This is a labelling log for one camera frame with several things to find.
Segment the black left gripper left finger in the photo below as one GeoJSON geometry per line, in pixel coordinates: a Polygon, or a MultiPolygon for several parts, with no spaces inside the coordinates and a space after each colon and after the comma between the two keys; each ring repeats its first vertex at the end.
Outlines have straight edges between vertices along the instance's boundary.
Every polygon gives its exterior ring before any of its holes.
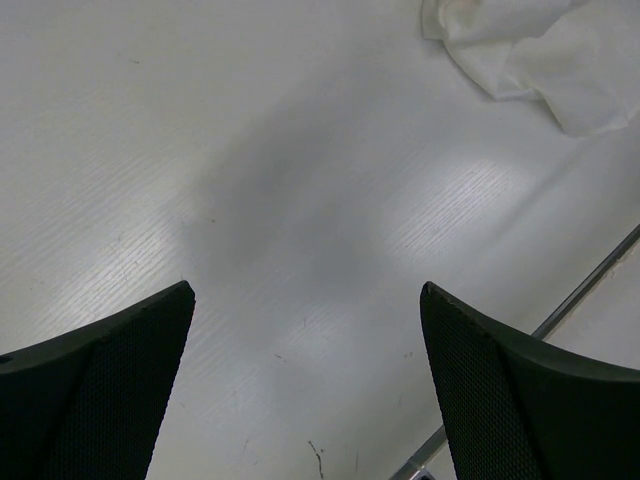
{"type": "Polygon", "coordinates": [[[145,478],[194,309],[181,281],[2,355],[2,478],[145,478]]]}

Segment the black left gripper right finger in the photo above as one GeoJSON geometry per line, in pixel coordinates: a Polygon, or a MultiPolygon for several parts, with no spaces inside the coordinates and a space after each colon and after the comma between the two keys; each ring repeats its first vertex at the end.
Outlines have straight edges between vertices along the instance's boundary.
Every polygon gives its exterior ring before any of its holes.
{"type": "Polygon", "coordinates": [[[638,478],[638,371],[538,340],[432,282],[420,317],[457,478],[638,478]]]}

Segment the white pleated skirt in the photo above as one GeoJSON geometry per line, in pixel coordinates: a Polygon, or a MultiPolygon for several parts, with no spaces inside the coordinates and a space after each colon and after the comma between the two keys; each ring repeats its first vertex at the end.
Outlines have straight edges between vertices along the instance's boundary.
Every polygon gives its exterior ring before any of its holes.
{"type": "Polygon", "coordinates": [[[639,113],[636,1],[425,1],[421,24],[493,99],[542,101],[568,135],[639,113]]]}

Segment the aluminium table edge rail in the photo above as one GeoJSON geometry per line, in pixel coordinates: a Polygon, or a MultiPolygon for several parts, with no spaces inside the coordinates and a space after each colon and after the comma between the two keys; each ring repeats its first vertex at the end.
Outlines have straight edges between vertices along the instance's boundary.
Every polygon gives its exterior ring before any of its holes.
{"type": "MultiPolygon", "coordinates": [[[[639,241],[639,226],[636,226],[615,249],[571,292],[571,294],[533,331],[538,340],[547,340],[558,325],[569,316],[575,307],[610,274],[617,264],[639,241]]],[[[432,458],[443,448],[447,437],[443,425],[395,472],[391,480],[434,479],[428,470],[432,458]]]]}

